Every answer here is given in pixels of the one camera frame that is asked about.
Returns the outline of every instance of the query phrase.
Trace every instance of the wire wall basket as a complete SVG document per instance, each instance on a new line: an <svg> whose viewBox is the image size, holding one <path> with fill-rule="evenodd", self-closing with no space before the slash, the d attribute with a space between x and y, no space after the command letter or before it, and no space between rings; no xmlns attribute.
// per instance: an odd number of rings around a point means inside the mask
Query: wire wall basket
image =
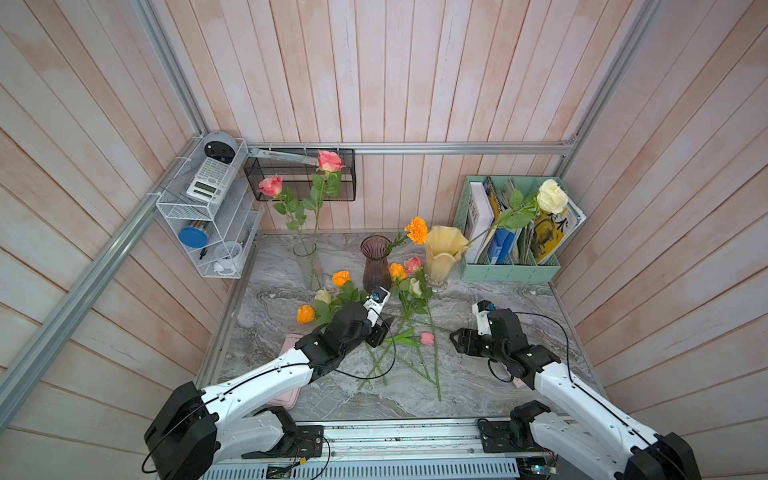
<svg viewBox="0 0 768 480"><path fill-rule="evenodd" d="M274 151L289 154L317 157L320 150L316 148L285 148ZM339 148L331 150L339 155L342 163L341 184L339 195L325 200L351 202L355 200L357 192L357 175L355 170L355 151L351 148ZM312 188L312 174L317 172L317 167L299 164L290 161L272 160L267 158L248 157L245 161L245 173L248 176L250 186L256 193L256 200L260 202L270 200L264 194L258 193L259 183L267 177L283 178L283 188L288 187L297 198L309 198Z"/></svg>

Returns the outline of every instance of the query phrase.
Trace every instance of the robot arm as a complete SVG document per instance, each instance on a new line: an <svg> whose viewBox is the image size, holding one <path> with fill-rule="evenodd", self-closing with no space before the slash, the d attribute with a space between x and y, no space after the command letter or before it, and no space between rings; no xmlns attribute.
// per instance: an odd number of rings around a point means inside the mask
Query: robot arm
<svg viewBox="0 0 768 480"><path fill-rule="evenodd" d="M611 480L699 479L690 446L679 436L661 436L604 399L541 345L528 344L520 320L488 301L472 307L478 328L451 334L459 353L503 363L532 389L563 408L590 435L573 429L544 404L513 410L513 445L540 445L562 455L592 478Z"/></svg>
<svg viewBox="0 0 768 480"><path fill-rule="evenodd" d="M292 445L293 420L279 409L243 417L278 395L337 369L363 341L378 346L390 321L381 312L389 292L376 287L365 303L347 303L333 320L302 337L272 362L235 379L197 390L174 390L144 434L163 480L199 478L213 464L248 452L275 452Z"/></svg>

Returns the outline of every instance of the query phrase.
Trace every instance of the blue lid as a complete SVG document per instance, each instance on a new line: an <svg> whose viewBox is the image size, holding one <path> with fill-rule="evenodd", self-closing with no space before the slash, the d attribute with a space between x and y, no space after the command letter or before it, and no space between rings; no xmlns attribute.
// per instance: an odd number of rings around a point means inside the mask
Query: blue lid
<svg viewBox="0 0 768 480"><path fill-rule="evenodd" d="M208 243L208 235L197 228L187 227L179 232L179 240L187 247L203 248Z"/></svg>

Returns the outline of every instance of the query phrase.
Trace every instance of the pink tulip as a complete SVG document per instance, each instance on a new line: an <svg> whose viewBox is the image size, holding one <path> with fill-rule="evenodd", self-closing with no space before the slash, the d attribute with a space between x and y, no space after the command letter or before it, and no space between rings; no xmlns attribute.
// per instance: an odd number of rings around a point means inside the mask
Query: pink tulip
<svg viewBox="0 0 768 480"><path fill-rule="evenodd" d="M435 336L429 332L422 333L422 345L433 345L435 343Z"/></svg>
<svg viewBox="0 0 768 480"><path fill-rule="evenodd" d="M412 275L415 271L422 267L422 259L413 257L412 259L406 261L404 267L406 268L406 273L408 275Z"/></svg>
<svg viewBox="0 0 768 480"><path fill-rule="evenodd" d="M339 155L325 150L320 151L320 156L317 158L317 164L320 167L320 170L330 173L342 169L341 158L339 158Z"/></svg>
<svg viewBox="0 0 768 480"><path fill-rule="evenodd" d="M282 177L268 177L259 183L259 193L268 197L276 197L283 191Z"/></svg>

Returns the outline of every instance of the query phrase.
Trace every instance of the marble table surface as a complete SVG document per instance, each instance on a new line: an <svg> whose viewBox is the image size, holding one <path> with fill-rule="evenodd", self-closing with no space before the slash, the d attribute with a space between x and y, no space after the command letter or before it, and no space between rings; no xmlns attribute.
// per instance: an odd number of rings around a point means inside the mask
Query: marble table surface
<svg viewBox="0 0 768 480"><path fill-rule="evenodd" d="M339 270L348 270L355 284L362 288L365 257L360 253L359 245L367 235L326 233L318 236L326 288L332 293L337 289L330 277ZM312 323L296 323L296 310L301 305L312 304L315 293L307 291L302 284L299 264L291 253L295 239L292 235L282 234L259 238L259 251L219 381L242 375L273 360L280 353L287 335L307 334L314 328ZM415 255L424 260L424 248L409 241L395 250L389 261L402 263ZM543 313L556 319L568 331L571 340L571 369L587 384L596 386L584 354L579 351L573 332L547 283L462 282L456 267L451 272L448 287L436 293L430 301L435 324L451 331L462 326L477 328L471 305L480 300L490 300L498 308ZM390 301L384 313L397 315L399 301ZM415 318L429 321L426 316ZM565 360L565 338L557 325L537 316L520 315L520 320L530 343L542 344ZM429 331L429 328L417 328L415 332L421 331ZM396 362L386 375L387 385L377 379L360 388L361 380L339 373L324 376L301 389L298 403L290 411L291 416L296 421L508 416L514 407L534 399L560 412L528 387L515 388L511 383L493 378L486 360L458 354L448 333L439 331L436 337L441 402L433 384L405 364ZM430 372L434 371L433 348L421 347ZM383 347L373 350L377 357L382 351ZM414 347L398 345L397 353L414 366L421 365ZM381 362L382 367L387 369L391 361L392 356L387 355ZM369 376L372 366L371 352L363 345L350 353L339 369L357 376ZM496 374L505 378L503 367L499 364L495 367Z"/></svg>

